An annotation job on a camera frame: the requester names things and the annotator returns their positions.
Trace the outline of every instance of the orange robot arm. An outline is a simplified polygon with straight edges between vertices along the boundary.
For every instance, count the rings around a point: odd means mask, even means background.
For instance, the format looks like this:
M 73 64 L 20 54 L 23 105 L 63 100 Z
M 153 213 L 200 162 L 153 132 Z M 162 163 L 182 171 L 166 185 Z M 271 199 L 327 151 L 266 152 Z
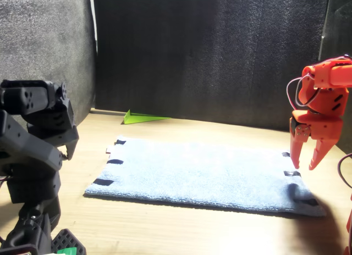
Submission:
M 302 145 L 309 136 L 317 140 L 309 169 L 314 169 L 338 142 L 348 90 L 352 87 L 352 59 L 348 56 L 329 59 L 303 69 L 298 104 L 310 110 L 294 110 L 290 119 L 290 156 L 299 168 Z

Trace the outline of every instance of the black foam panel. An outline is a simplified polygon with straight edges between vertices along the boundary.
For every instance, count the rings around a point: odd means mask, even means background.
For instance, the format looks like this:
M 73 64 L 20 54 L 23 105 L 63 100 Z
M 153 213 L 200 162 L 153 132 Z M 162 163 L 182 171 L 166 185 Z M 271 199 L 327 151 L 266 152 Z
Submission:
M 352 56 L 352 0 L 329 0 L 324 27 L 321 59 L 349 54 Z M 352 152 L 352 95 L 350 93 L 343 116 L 344 126 L 338 146 Z
M 95 0 L 96 108 L 288 130 L 327 0 Z
M 77 124 L 92 106 L 95 55 L 90 0 L 0 0 L 0 81 L 65 82 Z

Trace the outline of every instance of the green object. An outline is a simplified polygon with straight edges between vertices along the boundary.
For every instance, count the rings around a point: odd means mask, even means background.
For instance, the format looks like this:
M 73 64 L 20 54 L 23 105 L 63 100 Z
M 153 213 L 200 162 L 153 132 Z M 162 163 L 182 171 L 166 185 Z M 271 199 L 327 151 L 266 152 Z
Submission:
M 64 248 L 63 250 L 57 251 L 57 254 L 66 254 L 66 255 L 76 255 L 77 254 L 77 248 Z
M 131 113 L 131 111 L 127 111 L 126 115 L 123 117 L 124 124 L 132 124 L 132 123 L 139 123 L 139 122 L 147 122 L 153 120 L 161 120 L 161 119 L 170 119 L 166 117 L 158 117 L 153 115 L 147 114 L 138 114 L 138 113 Z

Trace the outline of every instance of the wooden surface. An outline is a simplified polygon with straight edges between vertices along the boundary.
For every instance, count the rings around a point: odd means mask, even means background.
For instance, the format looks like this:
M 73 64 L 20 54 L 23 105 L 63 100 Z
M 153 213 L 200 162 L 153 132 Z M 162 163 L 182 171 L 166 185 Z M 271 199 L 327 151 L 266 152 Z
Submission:
M 322 163 L 308 171 L 314 143 L 304 146 L 301 174 L 324 206 L 325 218 L 275 217 L 242 212 L 185 208 L 83 197 L 103 169 L 107 145 L 118 135 L 159 141 L 242 144 L 251 148 L 289 148 L 286 132 L 242 126 L 168 119 L 121 125 L 122 116 L 89 114 L 78 127 L 74 157 L 60 171 L 62 216 L 53 236 L 69 228 L 88 254 L 319 254 L 339 255 L 347 244 L 345 229 L 352 191 L 336 171 L 344 155 L 334 147 Z M 352 160 L 343 173 L 352 181 Z M 6 185 L 0 190 L 0 235 L 17 221 L 19 204 L 11 204 Z

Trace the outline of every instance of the blue towel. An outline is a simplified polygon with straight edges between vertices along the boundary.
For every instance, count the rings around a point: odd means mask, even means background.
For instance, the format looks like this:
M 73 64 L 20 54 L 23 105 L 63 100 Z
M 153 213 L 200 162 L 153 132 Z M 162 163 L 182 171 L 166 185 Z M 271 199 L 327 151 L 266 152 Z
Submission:
M 325 215 L 288 152 L 119 137 L 86 194 Z

